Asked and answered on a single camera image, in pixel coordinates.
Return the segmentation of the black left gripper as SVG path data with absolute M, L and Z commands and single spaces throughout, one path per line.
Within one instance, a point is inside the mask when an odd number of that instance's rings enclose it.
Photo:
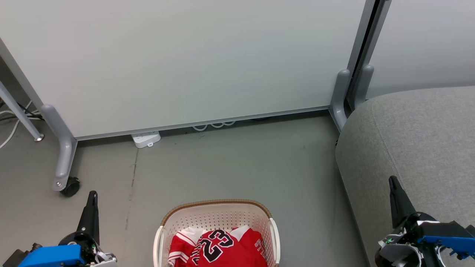
M 62 267 L 117 267 L 118 260 L 113 253 L 105 253 L 99 246 L 98 194 L 90 191 L 83 208 L 77 231 L 58 243 L 59 246 L 80 246 L 79 260 L 75 263 L 61 263 Z

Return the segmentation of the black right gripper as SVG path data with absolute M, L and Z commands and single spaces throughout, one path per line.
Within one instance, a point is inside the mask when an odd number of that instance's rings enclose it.
M 426 267 L 423 241 L 418 241 L 419 227 L 423 223 L 439 223 L 426 213 L 415 213 L 407 193 L 396 176 L 389 177 L 390 209 L 394 231 L 379 241 L 375 253 L 377 267 Z

